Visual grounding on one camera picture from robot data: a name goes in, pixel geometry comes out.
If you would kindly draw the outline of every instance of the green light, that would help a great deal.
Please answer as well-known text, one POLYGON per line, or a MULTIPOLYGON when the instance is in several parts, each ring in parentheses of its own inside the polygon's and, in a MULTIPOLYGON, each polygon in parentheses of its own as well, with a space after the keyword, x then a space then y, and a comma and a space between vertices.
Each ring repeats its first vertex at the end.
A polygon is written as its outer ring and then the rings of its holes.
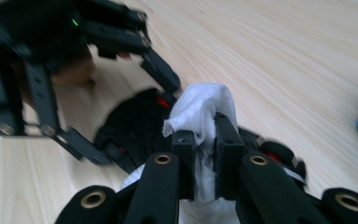
POLYGON ((77 22, 75 21, 75 19, 72 19, 72 23, 73 23, 75 26, 79 26, 79 24, 77 24, 77 22))

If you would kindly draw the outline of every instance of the light wood grain tabletop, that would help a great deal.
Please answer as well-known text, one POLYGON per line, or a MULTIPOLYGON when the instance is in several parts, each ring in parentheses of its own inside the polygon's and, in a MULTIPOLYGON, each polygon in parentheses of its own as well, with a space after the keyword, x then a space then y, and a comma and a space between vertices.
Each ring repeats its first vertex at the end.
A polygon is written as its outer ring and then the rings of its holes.
MULTIPOLYGON (((124 1, 148 15, 154 50, 183 88, 220 82, 237 120, 289 146, 308 167, 308 193, 358 192, 358 0, 124 1)), ((158 84, 140 59, 96 56, 94 88, 55 85, 62 125, 92 140, 107 114, 158 84)), ((35 114, 25 108, 28 119, 35 114)), ((0 136, 0 223, 53 223, 91 185, 118 190, 115 165, 77 161, 52 140, 0 136)))

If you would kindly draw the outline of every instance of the white cloth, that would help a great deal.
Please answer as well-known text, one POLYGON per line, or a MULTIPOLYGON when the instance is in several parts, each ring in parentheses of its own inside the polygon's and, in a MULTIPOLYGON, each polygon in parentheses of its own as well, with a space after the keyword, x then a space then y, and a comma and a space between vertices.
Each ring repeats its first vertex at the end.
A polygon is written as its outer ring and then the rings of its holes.
MULTIPOLYGON (((194 202, 180 202, 179 223, 240 223, 234 202, 214 198, 215 173, 212 155, 215 138, 213 118, 216 112, 228 116, 237 128, 235 105, 228 88, 217 83, 194 84, 184 91, 173 107, 170 118, 164 121, 164 136, 180 130, 191 131, 200 146, 195 163, 195 199, 194 202)), ((142 169, 131 174, 123 187, 136 181, 142 169)))

